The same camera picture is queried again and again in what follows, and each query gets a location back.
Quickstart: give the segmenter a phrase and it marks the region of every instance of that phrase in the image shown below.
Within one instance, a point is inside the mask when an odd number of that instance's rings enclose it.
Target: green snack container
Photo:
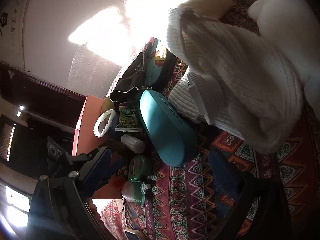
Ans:
[[[145,181],[151,175],[151,171],[151,159],[143,155],[137,155],[130,162],[128,180],[131,182]]]
[[[146,199],[146,192],[150,189],[151,184],[127,181],[121,190],[121,194],[127,201],[143,205]]]

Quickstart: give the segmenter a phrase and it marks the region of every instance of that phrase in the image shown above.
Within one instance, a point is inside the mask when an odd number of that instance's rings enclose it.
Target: sunlight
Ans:
[[[124,66],[133,50],[122,20],[115,8],[107,8],[84,22],[68,39],[79,45],[86,44],[93,53]]]
[[[127,0],[126,15],[130,18],[131,38],[139,48],[150,37],[166,37],[168,8],[173,0]]]
[[[30,204],[29,199],[23,194],[11,189],[10,187],[5,187],[5,193],[7,197],[7,202],[13,206],[8,206],[7,209],[7,219],[10,223],[16,227],[25,227],[28,224],[28,215],[22,212],[29,212]]]
[[[92,199],[92,203],[97,207],[97,212],[100,214],[109,203],[112,205],[112,199]]]
[[[15,234],[15,232],[12,230],[12,228],[9,225],[9,223],[7,222],[7,220],[2,215],[2,213],[0,214],[0,221],[1,221],[2,225],[10,232],[10,234]]]

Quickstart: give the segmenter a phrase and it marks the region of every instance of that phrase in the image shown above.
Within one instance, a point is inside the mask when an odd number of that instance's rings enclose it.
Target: red patterned carpet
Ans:
[[[222,22],[259,33],[247,16],[248,7],[256,0],[233,0],[234,7]],[[187,66],[177,61],[171,80],[164,89],[167,97],[183,76]],[[320,200],[320,123],[312,109],[305,106],[301,119],[291,136],[273,155],[261,155],[243,140],[205,124],[197,125],[199,155],[179,168],[165,165],[156,152],[152,153],[152,193],[144,205],[125,203],[118,212],[110,203],[101,217],[106,227],[117,237],[126,239],[125,228],[142,231],[148,239],[209,239],[219,221],[233,205],[222,188],[213,184],[213,174],[207,161],[210,149],[221,151],[241,171],[259,178],[274,176],[284,184],[293,227],[298,227]],[[245,233],[258,206],[256,200],[239,232]]]

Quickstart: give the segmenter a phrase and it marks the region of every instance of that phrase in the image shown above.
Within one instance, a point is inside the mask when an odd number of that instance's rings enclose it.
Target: wooden door frame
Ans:
[[[76,100],[85,101],[85,99],[86,99],[86,97],[84,95],[78,94],[76,92],[73,92],[73,91],[66,89],[66,88],[63,88],[63,87],[59,87],[51,82],[48,82],[48,81],[41,79],[41,78],[37,78],[35,76],[32,76],[32,75],[26,73],[26,71],[9,66],[8,64],[6,64],[3,61],[0,61],[0,69],[5,69],[8,71],[11,71],[11,72],[15,73],[16,75],[21,75],[24,78],[26,78],[36,84],[47,87],[47,88],[52,89],[60,94],[66,95],[66,96],[74,98]]]

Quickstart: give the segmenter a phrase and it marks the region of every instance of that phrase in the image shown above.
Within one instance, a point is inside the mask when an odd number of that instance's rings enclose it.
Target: dark wooden cabinet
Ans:
[[[6,84],[0,87],[4,100],[16,106],[25,106],[30,113],[76,127],[85,96],[4,64],[0,64],[0,70],[2,79],[6,80]],[[13,72],[9,80],[6,77],[8,71]]]

